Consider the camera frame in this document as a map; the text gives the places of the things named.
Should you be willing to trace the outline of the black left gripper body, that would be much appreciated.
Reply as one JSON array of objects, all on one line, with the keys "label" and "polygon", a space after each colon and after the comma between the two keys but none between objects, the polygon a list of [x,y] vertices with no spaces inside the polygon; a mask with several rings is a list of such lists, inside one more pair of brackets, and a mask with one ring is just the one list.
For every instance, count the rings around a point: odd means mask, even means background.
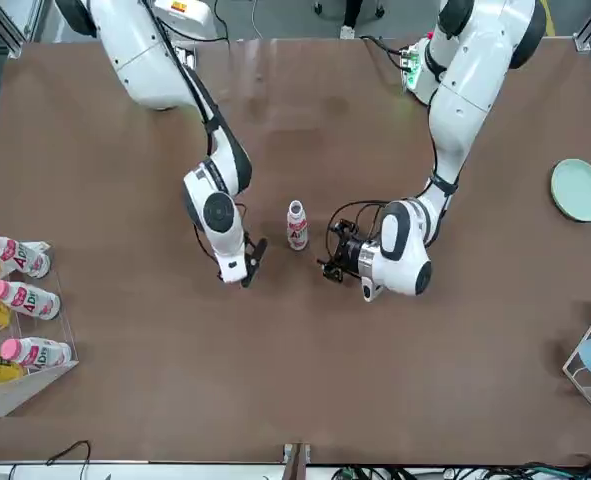
[{"label": "black left gripper body", "polygon": [[333,255],[334,278],[342,280],[345,275],[359,277],[359,254],[363,241],[353,235],[341,235]]}]

